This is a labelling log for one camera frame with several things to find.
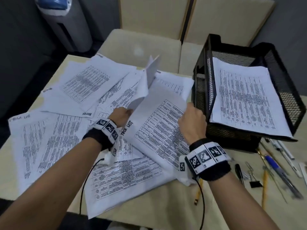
desk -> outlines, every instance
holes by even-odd
[[[87,59],[83,57],[68,55],[48,82],[46,88],[59,80],[59,77],[68,64],[68,61],[85,62],[86,60]],[[307,103],[307,97],[302,96],[302,99]],[[30,110],[37,108],[42,104],[42,102],[43,98],[39,96],[31,106]],[[305,153],[307,148],[307,141],[305,139],[307,133],[306,127],[307,117],[305,116],[295,135],[295,138],[298,139],[299,142],[286,143],[290,151],[300,161],[307,161],[307,154]],[[18,186],[16,167],[11,151],[11,138],[9,137],[0,150],[0,198],[15,200],[18,197]],[[240,164],[244,171],[248,170],[245,165],[245,161],[248,161],[254,168],[256,178],[262,180],[263,164],[257,154],[249,154],[233,150],[226,151],[235,159],[236,163]],[[286,204],[273,181],[269,180],[267,212],[281,229],[306,229],[307,218],[305,217],[305,213],[307,212],[307,187],[305,186],[304,180],[299,179],[294,174],[281,155],[278,153],[275,153],[274,155],[289,171],[291,181],[293,181],[294,185],[303,194],[305,200],[292,200],[290,195],[284,192],[288,201],[288,204]],[[261,203],[262,189],[251,189],[248,182],[245,182],[245,187],[255,200],[258,203]],[[204,182],[203,190],[206,203],[204,229],[228,229],[207,182]],[[163,230],[198,229],[202,218],[202,203],[200,202],[197,206],[193,204],[196,192],[197,187],[195,185],[186,187],[178,181],[172,181],[137,198],[118,205],[98,217]],[[79,212],[80,197],[81,191],[78,192],[68,208],[69,212]],[[87,212],[84,198],[82,203],[82,214],[86,215]]]

beige chair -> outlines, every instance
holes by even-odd
[[[273,8],[272,0],[194,0],[179,73],[192,76],[210,33],[220,35],[223,43],[249,46]]]
[[[99,53],[145,67],[161,56],[159,69],[178,73],[183,23],[190,0],[120,0],[121,29],[111,32]]]

